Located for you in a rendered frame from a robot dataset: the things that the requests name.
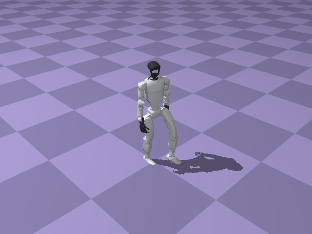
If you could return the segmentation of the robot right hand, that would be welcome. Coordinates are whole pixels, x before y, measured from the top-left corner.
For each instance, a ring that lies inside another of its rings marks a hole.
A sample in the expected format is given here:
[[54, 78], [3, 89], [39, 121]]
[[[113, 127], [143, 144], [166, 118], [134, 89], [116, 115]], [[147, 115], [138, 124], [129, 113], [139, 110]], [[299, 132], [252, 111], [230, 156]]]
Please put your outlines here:
[[146, 129], [149, 130], [149, 128], [147, 128], [144, 124], [144, 118], [142, 117], [142, 122], [139, 122], [140, 123], [140, 131], [143, 132], [143, 133], [148, 133]]

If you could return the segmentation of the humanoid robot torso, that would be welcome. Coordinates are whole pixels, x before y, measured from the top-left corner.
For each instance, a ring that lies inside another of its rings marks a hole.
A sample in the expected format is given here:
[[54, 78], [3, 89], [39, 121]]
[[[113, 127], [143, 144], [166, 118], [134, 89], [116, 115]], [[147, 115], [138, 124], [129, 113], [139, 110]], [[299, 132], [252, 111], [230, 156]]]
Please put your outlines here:
[[147, 113], [151, 114], [151, 119], [157, 118], [161, 114], [161, 108], [159, 104], [162, 103], [164, 97], [164, 84], [165, 81], [163, 77], [157, 76], [158, 80], [150, 77], [146, 78], [144, 81], [147, 82], [146, 89], [144, 90], [144, 96], [150, 107], [147, 109]]

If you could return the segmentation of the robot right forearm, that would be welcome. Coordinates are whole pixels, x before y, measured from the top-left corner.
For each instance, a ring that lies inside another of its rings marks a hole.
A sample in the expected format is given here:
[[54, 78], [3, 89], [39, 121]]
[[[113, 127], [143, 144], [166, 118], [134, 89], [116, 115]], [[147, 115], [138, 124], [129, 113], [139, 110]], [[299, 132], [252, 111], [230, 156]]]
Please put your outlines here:
[[139, 101], [137, 102], [137, 117], [138, 117], [138, 121], [142, 122], [143, 106], [139, 106]]

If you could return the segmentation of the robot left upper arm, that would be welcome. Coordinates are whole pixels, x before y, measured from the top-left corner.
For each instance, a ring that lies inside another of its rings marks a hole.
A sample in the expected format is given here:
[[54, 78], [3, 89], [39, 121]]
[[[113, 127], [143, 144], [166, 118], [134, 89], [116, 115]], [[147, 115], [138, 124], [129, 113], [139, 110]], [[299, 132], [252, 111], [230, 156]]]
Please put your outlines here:
[[165, 81], [165, 84], [164, 84], [164, 96], [165, 97], [168, 97], [170, 95], [170, 91], [168, 90], [169, 88], [169, 83], [170, 83], [170, 80], [167, 76], [162, 76], [164, 81]]

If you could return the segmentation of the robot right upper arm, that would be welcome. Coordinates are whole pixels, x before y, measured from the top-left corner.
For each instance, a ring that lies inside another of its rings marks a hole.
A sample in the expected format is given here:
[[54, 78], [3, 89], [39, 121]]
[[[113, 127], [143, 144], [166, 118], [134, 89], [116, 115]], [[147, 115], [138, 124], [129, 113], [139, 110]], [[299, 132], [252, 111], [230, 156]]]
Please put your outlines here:
[[137, 85], [139, 106], [145, 106], [145, 101], [143, 100], [143, 98], [144, 98], [144, 90], [146, 89], [146, 86], [147, 86], [146, 81], [139, 82]]

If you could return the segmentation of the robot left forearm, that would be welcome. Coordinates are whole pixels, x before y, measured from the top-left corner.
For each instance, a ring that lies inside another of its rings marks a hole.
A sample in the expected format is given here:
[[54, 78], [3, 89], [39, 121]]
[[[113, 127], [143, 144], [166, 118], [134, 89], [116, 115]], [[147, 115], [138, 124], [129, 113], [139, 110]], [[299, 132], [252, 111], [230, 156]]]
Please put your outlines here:
[[163, 106], [167, 105], [168, 106], [168, 102], [169, 102], [169, 96], [168, 97], [163, 97]]

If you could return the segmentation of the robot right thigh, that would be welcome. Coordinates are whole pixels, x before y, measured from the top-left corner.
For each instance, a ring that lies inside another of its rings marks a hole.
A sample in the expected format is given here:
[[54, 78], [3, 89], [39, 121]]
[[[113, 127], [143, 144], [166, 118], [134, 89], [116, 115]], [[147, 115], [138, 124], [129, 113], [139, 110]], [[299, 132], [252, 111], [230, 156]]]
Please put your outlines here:
[[146, 136], [144, 138], [146, 138], [147, 143], [149, 144], [153, 140], [153, 137], [154, 137], [154, 125], [151, 119], [151, 114], [148, 113], [144, 115], [143, 117], [144, 117], [145, 126], [149, 128], [149, 130], [146, 129], [148, 133], [145, 133]]

